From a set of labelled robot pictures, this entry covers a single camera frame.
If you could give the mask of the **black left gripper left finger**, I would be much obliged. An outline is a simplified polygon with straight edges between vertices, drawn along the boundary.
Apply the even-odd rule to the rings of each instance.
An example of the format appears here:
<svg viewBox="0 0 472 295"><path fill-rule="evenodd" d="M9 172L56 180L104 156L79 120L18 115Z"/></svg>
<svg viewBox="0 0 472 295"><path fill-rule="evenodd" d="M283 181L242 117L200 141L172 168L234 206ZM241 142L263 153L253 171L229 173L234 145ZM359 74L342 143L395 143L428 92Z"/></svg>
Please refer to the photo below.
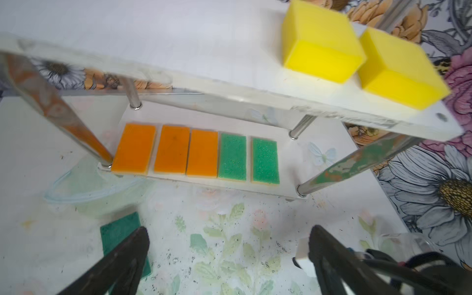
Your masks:
<svg viewBox="0 0 472 295"><path fill-rule="evenodd" d="M135 295L150 246L148 231L134 230L110 253L60 292L61 295Z"/></svg>

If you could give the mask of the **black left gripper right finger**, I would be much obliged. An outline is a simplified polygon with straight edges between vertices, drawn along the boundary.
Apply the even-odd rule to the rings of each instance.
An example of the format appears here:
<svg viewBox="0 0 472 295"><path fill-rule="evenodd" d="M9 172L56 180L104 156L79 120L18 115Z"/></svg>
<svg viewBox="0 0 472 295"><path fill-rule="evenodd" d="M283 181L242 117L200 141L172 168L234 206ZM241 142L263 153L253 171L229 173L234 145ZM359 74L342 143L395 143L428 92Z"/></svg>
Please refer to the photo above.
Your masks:
<svg viewBox="0 0 472 295"><path fill-rule="evenodd" d="M320 225L310 232L309 259L323 295L346 295L345 286L356 295L399 293Z"/></svg>

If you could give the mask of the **light green sponge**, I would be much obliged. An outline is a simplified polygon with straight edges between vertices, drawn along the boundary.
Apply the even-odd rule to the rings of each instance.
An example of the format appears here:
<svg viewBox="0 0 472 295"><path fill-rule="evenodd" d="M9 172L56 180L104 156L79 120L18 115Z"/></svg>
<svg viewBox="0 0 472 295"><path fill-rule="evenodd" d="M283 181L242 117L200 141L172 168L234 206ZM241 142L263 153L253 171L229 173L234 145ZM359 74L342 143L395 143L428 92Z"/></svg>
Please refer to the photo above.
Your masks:
<svg viewBox="0 0 472 295"><path fill-rule="evenodd" d="M251 151L251 181L266 185L279 185L277 142L263 138L253 138Z"/></svg>
<svg viewBox="0 0 472 295"><path fill-rule="evenodd" d="M221 134L218 178L231 181L247 180L247 138L245 136Z"/></svg>

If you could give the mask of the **yellow sponge block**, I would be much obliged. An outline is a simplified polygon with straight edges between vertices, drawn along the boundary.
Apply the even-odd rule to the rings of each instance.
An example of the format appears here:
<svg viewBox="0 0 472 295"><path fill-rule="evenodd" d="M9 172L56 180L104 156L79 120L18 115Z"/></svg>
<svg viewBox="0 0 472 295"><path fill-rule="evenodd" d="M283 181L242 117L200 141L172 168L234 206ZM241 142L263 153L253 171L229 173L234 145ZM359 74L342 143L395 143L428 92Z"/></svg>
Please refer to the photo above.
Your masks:
<svg viewBox="0 0 472 295"><path fill-rule="evenodd" d="M291 1L281 27L285 68L344 83L366 61L346 15L307 1Z"/></svg>

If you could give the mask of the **white two-tier metal shelf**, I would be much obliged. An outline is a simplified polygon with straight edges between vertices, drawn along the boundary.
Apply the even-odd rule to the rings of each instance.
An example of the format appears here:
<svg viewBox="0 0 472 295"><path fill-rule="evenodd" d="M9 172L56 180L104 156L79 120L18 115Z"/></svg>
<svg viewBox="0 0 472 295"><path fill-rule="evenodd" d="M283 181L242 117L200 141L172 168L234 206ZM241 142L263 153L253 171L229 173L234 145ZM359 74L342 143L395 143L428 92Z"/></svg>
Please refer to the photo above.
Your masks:
<svg viewBox="0 0 472 295"><path fill-rule="evenodd" d="M91 67L228 100L388 131L290 192L354 177L423 139L463 129L442 103L424 111L284 69L281 1L2 1L1 51Z"/></svg>

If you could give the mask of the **dark green scouring sponge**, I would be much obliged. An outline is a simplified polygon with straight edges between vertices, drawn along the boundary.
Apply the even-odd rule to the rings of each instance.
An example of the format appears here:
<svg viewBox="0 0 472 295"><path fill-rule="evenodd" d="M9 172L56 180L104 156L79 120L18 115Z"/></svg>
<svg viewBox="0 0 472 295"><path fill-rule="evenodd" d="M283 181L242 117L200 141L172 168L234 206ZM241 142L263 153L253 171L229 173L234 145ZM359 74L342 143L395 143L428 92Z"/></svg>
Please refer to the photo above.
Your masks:
<svg viewBox="0 0 472 295"><path fill-rule="evenodd" d="M106 256L133 231L141 226L138 212L131 213L100 227L103 255Z"/></svg>

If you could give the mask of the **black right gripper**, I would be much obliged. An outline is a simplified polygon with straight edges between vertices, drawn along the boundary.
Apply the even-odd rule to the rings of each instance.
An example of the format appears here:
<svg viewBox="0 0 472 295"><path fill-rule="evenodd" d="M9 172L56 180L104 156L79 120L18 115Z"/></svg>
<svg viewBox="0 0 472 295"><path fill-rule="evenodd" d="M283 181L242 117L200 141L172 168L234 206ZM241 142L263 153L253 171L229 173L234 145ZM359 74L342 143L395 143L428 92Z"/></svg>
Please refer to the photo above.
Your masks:
<svg viewBox="0 0 472 295"><path fill-rule="evenodd" d="M399 262L378 250L362 260L381 285L354 291L355 295L470 295L472 273L439 252L427 252Z"/></svg>

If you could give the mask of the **yellow sponge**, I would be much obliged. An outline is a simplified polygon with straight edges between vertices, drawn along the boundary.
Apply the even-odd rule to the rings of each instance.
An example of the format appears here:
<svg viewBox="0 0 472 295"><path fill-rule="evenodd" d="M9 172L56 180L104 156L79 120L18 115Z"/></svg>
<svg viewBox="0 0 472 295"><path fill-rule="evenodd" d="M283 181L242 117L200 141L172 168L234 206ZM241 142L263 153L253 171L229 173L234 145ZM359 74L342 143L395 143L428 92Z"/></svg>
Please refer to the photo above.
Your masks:
<svg viewBox="0 0 472 295"><path fill-rule="evenodd" d="M366 54L358 70L364 91L416 110L451 93L420 45L371 27L359 41Z"/></svg>

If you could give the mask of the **orange sponge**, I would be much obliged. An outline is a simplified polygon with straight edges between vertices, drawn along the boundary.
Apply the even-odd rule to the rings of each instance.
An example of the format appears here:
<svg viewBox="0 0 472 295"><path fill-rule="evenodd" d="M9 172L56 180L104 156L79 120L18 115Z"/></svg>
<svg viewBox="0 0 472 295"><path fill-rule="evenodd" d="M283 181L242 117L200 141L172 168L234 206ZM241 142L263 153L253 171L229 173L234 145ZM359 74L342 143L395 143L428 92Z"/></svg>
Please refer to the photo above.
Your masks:
<svg viewBox="0 0 472 295"><path fill-rule="evenodd" d="M154 163L154 173L178 174L186 173L189 140L189 127L164 125Z"/></svg>
<svg viewBox="0 0 472 295"><path fill-rule="evenodd" d="M216 178L218 174L218 133L193 129L189 146L188 177Z"/></svg>
<svg viewBox="0 0 472 295"><path fill-rule="evenodd" d="M156 131L153 125L127 123L111 171L119 175L147 175Z"/></svg>

